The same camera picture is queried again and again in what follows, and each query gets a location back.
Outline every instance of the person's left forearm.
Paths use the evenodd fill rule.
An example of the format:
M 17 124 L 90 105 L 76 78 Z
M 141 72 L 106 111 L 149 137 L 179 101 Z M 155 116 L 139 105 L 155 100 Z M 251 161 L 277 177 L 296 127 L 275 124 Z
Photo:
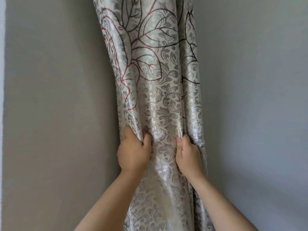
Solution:
M 122 231 L 129 205 L 142 176 L 142 171 L 122 171 L 75 231 Z

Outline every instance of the shiny satin fabric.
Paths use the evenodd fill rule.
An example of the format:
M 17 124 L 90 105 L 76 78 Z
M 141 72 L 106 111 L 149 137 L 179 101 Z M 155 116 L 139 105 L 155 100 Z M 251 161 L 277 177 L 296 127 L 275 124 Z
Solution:
M 187 133 L 206 169 L 192 0 L 94 0 L 94 5 L 115 74 L 120 137 L 129 125 L 140 140 L 145 129 L 153 141 L 124 230 L 213 230 L 175 163 L 175 137 Z

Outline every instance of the curtain fold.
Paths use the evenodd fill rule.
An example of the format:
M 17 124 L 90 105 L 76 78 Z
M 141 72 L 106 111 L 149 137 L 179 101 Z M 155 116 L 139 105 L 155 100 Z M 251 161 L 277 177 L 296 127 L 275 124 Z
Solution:
M 115 74 L 120 138 L 129 125 L 153 137 L 150 164 L 124 230 L 213 230 L 175 163 L 175 137 L 187 133 L 206 173 L 192 0 L 94 0 Z

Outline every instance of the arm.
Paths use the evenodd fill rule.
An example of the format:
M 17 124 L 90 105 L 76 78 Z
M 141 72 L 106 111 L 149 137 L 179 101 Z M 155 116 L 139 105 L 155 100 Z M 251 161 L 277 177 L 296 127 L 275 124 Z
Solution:
M 124 129 L 124 140 L 118 150 L 121 173 L 83 218 L 75 231 L 123 230 L 129 205 L 148 165 L 151 150 L 149 134 L 144 134 L 142 144 L 131 128 Z
M 250 221 L 208 181 L 201 156 L 187 135 L 177 138 L 176 163 L 200 196 L 216 231 L 257 231 Z

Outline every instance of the floral pattern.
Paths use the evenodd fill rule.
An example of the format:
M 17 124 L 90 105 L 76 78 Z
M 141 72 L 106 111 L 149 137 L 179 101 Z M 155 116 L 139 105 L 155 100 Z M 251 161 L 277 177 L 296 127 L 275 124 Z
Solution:
M 206 173 L 192 0 L 94 0 L 115 74 L 120 137 L 129 124 L 153 151 L 124 230 L 214 230 L 175 163 L 174 137 L 187 133 Z

